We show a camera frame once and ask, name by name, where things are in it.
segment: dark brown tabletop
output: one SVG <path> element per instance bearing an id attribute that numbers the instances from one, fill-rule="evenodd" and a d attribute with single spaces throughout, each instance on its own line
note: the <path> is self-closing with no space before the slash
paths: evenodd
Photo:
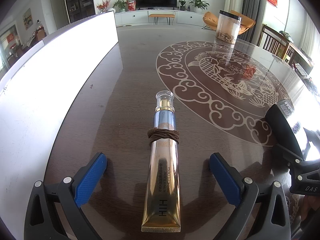
<path id="1" fill-rule="evenodd" d="M 257 183 L 279 181 L 294 222 L 299 197 L 289 192 L 288 169 L 272 158 L 276 141 L 264 115 L 287 98 L 307 128 L 320 127 L 312 119 L 318 106 L 296 73 L 250 43 L 238 40 L 233 48 L 215 40 L 214 31 L 148 25 L 118 28 L 118 37 L 70 107 L 44 182 L 73 176 L 103 152 L 107 169 L 82 206 L 102 239 L 213 239 L 234 209 L 209 170 L 208 158 L 219 152 L 242 176 Z M 175 94 L 180 131 L 181 232 L 164 235 L 141 232 L 141 222 L 150 157 L 147 131 L 155 94 L 166 89 Z M 256 213 L 257 208 L 242 237 Z"/>

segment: plant pot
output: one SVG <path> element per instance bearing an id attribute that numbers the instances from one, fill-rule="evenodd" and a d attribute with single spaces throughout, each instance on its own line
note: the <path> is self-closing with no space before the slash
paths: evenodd
<path id="1" fill-rule="evenodd" d="M 202 9 L 199 7 L 194 7 L 193 11 L 196 13 L 202 13 Z"/>

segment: white tv cabinet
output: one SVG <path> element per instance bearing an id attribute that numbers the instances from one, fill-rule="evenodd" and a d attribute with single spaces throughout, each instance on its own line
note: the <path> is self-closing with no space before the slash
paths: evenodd
<path id="1" fill-rule="evenodd" d="M 115 14 L 116 26 L 125 25 L 153 25 L 154 18 L 149 17 L 150 14 L 174 14 L 173 25 L 183 24 L 190 25 L 190 27 L 204 27 L 202 20 L 203 14 L 178 11 L 178 10 L 138 10 L 132 12 L 119 12 Z M 167 25 L 166 18 L 159 18 L 158 25 Z"/>

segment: clear bottle cap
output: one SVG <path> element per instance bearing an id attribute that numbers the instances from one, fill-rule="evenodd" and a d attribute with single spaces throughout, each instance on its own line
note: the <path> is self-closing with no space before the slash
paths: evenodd
<path id="1" fill-rule="evenodd" d="M 160 110 L 169 110 L 174 112 L 173 99 L 174 95 L 168 90 L 160 91 L 156 94 L 157 107 L 155 112 Z"/>

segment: stool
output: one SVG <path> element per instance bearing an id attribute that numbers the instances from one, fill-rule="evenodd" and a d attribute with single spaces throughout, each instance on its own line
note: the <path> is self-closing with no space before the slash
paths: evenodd
<path id="1" fill-rule="evenodd" d="M 160 18 L 165 18 L 166 17 L 167 18 L 167 23 L 168 23 L 168 25 L 170 25 L 170 18 L 174 19 L 175 15 L 174 14 L 156 14 L 156 13 L 154 13 L 154 14 L 150 14 L 149 17 L 154 17 L 154 19 L 153 19 L 153 24 L 154 25 L 158 24 L 159 17 Z"/>

